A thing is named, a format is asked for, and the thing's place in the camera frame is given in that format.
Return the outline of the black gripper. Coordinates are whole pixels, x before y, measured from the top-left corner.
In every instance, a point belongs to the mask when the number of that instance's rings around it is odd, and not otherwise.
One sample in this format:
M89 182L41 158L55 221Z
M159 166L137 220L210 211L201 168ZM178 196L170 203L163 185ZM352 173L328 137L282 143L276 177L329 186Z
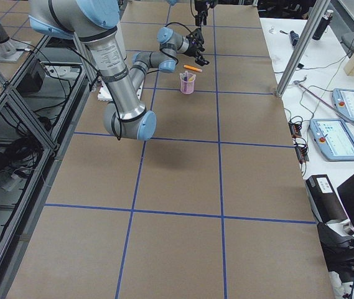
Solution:
M194 0L194 8L197 12L195 16L195 25L201 25L201 17L202 15L202 24L207 25L207 12L209 9L213 9L216 6L216 0Z
M202 55L205 50L203 45L203 35L188 34L184 38L184 54L188 57L195 57L195 63L198 65L208 65L210 62Z

